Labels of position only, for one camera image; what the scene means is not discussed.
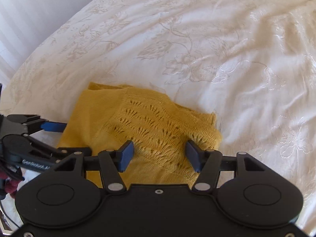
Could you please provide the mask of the mustard yellow knit sweater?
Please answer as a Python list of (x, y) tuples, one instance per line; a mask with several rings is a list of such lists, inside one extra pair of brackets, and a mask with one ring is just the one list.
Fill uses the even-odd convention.
[(167, 95), (133, 86), (90, 83), (74, 107), (59, 147), (89, 147), (93, 155), (134, 144), (134, 155), (121, 177), (140, 184), (192, 185), (197, 173), (185, 155), (193, 140), (201, 149), (220, 146), (213, 113), (174, 103)]

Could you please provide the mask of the red knit sleeve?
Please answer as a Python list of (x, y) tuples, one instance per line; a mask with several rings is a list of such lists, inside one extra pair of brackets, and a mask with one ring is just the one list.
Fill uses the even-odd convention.
[(1, 200), (5, 199), (7, 194), (15, 198), (18, 185), (22, 181), (24, 181), (24, 178), (21, 180), (11, 179), (5, 172), (1, 171)]

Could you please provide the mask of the white embroidered bedspread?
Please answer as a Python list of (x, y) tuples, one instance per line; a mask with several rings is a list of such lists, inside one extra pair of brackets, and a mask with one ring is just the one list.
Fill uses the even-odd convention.
[(93, 0), (22, 64), (1, 112), (67, 121), (90, 82), (216, 113), (220, 150), (299, 187), (315, 234), (315, 0)]

